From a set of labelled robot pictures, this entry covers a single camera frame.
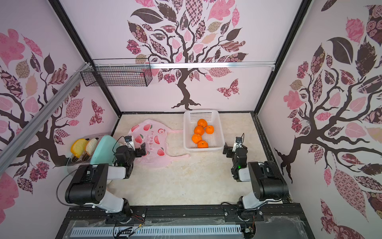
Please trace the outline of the pink printed plastic bag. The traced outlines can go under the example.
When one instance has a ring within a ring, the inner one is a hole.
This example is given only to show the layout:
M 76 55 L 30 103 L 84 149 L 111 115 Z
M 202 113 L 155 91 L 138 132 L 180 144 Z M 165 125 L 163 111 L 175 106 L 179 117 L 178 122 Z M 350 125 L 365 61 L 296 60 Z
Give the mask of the pink printed plastic bag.
M 182 130 L 173 130 L 161 122 L 147 119 L 133 126 L 128 133 L 132 136 L 136 147 L 145 144 L 146 154 L 137 160 L 139 165 L 149 168 L 164 168 L 173 161 L 187 159 L 188 154 L 180 156 L 170 156 L 167 154 L 167 136 L 171 133 L 182 133 Z

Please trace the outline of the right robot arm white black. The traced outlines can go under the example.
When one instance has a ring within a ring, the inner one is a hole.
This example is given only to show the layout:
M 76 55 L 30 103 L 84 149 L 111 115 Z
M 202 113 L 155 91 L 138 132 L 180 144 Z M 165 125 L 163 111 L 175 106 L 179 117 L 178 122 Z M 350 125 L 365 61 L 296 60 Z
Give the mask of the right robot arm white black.
M 286 200 L 289 195 L 287 183 L 273 161 L 248 162 L 247 147 L 240 143 L 225 145 L 223 154 L 232 159 L 231 175 L 237 182 L 250 182 L 252 191 L 241 196 L 236 212 L 241 220 L 257 214 L 262 206 Z

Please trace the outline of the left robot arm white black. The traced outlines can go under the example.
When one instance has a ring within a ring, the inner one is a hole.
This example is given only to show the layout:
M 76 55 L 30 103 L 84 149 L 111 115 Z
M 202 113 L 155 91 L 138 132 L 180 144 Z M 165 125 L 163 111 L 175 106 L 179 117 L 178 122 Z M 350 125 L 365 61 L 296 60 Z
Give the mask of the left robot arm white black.
M 120 223 L 132 218 L 132 210 L 125 198 L 120 198 L 107 190 L 107 182 L 130 178 L 134 160 L 147 154 L 146 144 L 134 148 L 130 144 L 112 149 L 116 158 L 114 165 L 101 163 L 80 166 L 71 180 L 65 200 L 69 204 L 91 206 L 104 210 Z

